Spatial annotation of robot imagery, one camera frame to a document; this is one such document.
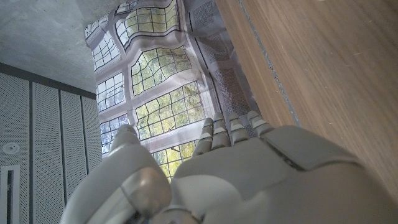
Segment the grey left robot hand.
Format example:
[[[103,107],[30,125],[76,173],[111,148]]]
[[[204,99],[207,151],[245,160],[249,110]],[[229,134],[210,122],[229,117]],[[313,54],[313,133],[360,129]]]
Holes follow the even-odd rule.
[[[79,184],[62,223],[396,223],[397,201],[352,153],[297,126],[248,113],[207,118],[168,179],[134,128]]]

